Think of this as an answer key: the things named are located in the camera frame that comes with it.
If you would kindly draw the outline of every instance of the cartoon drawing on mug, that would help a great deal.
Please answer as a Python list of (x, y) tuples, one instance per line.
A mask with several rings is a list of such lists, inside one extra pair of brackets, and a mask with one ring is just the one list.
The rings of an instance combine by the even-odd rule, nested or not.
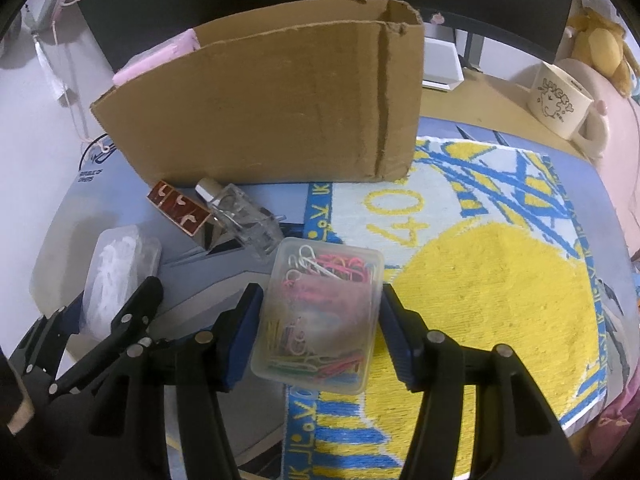
[(560, 119), (564, 123), (563, 115), (574, 111), (568, 95), (546, 77), (543, 79), (542, 86), (538, 87), (538, 90), (540, 90), (538, 102), (542, 107), (543, 115)]

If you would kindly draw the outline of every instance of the perfume bottle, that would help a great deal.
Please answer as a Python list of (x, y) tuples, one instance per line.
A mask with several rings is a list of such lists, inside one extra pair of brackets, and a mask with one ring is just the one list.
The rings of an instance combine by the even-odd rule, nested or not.
[(282, 231), (273, 214), (255, 204), (238, 186), (223, 187), (212, 178), (203, 178), (196, 185), (196, 192), (216, 220), (259, 259), (267, 259), (282, 241)]

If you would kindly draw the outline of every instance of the blue and yellow towel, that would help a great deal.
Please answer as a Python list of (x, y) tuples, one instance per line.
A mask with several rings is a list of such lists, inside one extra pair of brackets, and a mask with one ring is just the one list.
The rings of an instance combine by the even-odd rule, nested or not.
[[(408, 177), (309, 187), (305, 236), (381, 250), (404, 306), (458, 343), (513, 346), (568, 428), (606, 393), (605, 326), (593, 262), (546, 156), (418, 139)], [(398, 478), (420, 406), (379, 332), (357, 397), (292, 388), (283, 476)], [(468, 473), (474, 391), (456, 476)]]

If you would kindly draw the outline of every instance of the yellow circle on towel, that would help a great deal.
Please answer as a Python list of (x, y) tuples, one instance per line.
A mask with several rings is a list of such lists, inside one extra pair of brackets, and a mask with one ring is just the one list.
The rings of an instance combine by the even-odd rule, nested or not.
[[(561, 415), (575, 403), (586, 363), (598, 359), (590, 280), (583, 260), (532, 237), (526, 229), (476, 219), (428, 242), (393, 280), (407, 309), (459, 344), (518, 353), (549, 404)], [(456, 476), (469, 471), (475, 391), (465, 392)], [(422, 394), (400, 383), (379, 332), (366, 389), (365, 414), (404, 460)]]

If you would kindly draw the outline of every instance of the wooden desk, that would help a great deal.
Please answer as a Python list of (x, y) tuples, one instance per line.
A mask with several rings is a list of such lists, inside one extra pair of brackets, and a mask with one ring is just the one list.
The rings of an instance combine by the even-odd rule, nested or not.
[(464, 73), (465, 80), (451, 92), (422, 89), (420, 115), (482, 126), (584, 158), (570, 142), (531, 115), (528, 89), (473, 70)]

